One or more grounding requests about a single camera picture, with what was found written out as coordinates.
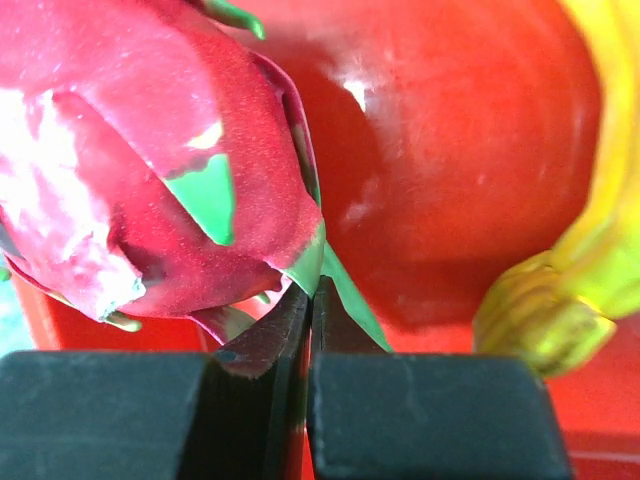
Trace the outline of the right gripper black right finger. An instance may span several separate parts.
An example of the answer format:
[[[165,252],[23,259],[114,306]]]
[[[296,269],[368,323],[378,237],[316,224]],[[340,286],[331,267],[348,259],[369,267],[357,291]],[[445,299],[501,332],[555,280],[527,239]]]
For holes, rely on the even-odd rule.
[[[313,299],[311,354],[380,354],[384,350],[346,312],[333,280],[321,276]]]

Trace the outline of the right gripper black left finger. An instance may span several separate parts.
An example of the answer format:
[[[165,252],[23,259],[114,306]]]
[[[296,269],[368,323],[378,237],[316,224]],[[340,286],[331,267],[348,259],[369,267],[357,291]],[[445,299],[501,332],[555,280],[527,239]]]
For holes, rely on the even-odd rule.
[[[309,297],[291,285],[276,306],[252,327],[212,354],[231,375],[256,379],[291,359],[308,336]]]

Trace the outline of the pink dragon fruit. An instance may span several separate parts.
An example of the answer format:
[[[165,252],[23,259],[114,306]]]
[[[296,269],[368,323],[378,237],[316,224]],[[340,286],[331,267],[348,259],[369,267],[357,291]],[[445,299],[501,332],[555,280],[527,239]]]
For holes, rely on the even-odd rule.
[[[96,322],[223,344],[243,301],[329,277],[388,349],[327,241],[298,91],[229,28],[266,36],[228,1],[3,2],[1,252]]]

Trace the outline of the yellow banana bunch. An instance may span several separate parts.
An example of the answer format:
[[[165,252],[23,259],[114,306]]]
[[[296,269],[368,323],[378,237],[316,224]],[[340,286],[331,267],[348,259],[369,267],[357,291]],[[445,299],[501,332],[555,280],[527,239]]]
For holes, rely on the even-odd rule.
[[[473,319],[477,353],[543,376],[589,361],[639,310],[639,4],[566,1],[603,111],[587,204],[556,244],[505,271]]]

